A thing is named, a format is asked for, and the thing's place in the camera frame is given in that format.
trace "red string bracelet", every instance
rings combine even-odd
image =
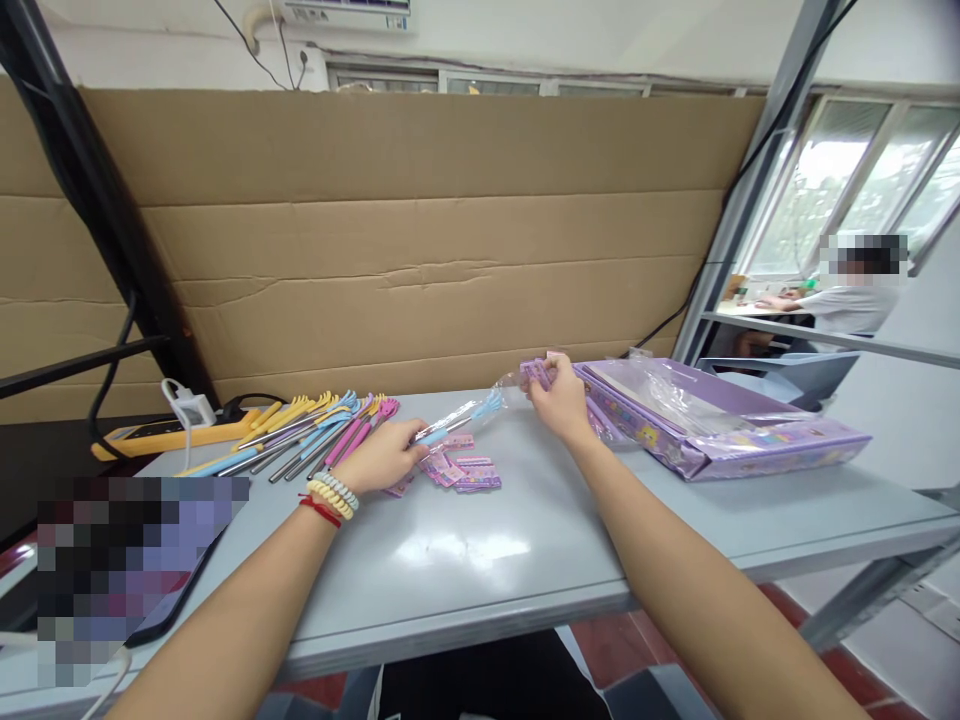
[[[340,518],[334,515],[333,511],[330,510],[330,508],[328,508],[326,505],[324,505],[323,503],[318,503],[316,500],[313,499],[312,495],[304,495],[303,493],[299,493],[298,497],[303,498],[303,500],[300,501],[301,505],[309,505],[318,513],[320,513],[320,515],[322,515],[324,518],[326,518],[331,523],[333,523],[334,527],[336,528],[340,527]]]

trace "yellow bracelet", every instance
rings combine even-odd
[[[333,508],[340,513],[344,520],[353,519],[353,508],[350,507],[346,501],[326,483],[323,483],[319,480],[311,480],[307,483],[307,492],[319,495],[328,503],[330,503]]]

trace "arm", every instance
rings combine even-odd
[[[358,496],[394,485],[426,455],[422,445],[406,449],[425,426],[385,423],[334,475]],[[296,506],[160,648],[109,717],[252,718],[336,534],[313,508]]]
[[[799,310],[803,307],[798,302],[790,298],[778,298],[773,295],[764,295],[762,298],[757,300],[757,307],[772,307],[781,312],[793,312],[794,310]]]
[[[756,586],[596,437],[570,361],[548,363],[550,391],[529,387],[537,414],[583,473],[630,589],[724,717],[866,718]]]

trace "power strip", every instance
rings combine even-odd
[[[261,410],[254,408],[248,410],[246,415],[234,423],[193,428],[191,444],[193,447],[198,447],[229,440],[239,440],[250,433],[252,430],[251,424],[261,414]],[[187,434],[183,431],[183,426],[178,420],[164,420],[146,425],[118,428],[106,435],[105,438],[117,450],[130,457],[154,455],[169,450],[182,450],[187,444]],[[116,459],[109,450],[97,443],[90,446],[90,452],[97,460],[103,460],[104,462]]]

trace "white charger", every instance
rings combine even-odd
[[[170,385],[175,388],[173,393],[170,391]],[[193,428],[215,425],[217,416],[214,414],[213,408],[210,407],[210,401],[207,400],[206,395],[194,395],[190,388],[184,387],[173,378],[161,380],[160,389],[163,391],[163,396],[167,399],[167,402],[170,403],[173,414],[177,416],[177,420],[180,421],[187,433],[186,457],[184,457],[183,462],[183,469],[186,472],[190,469],[190,441]]]

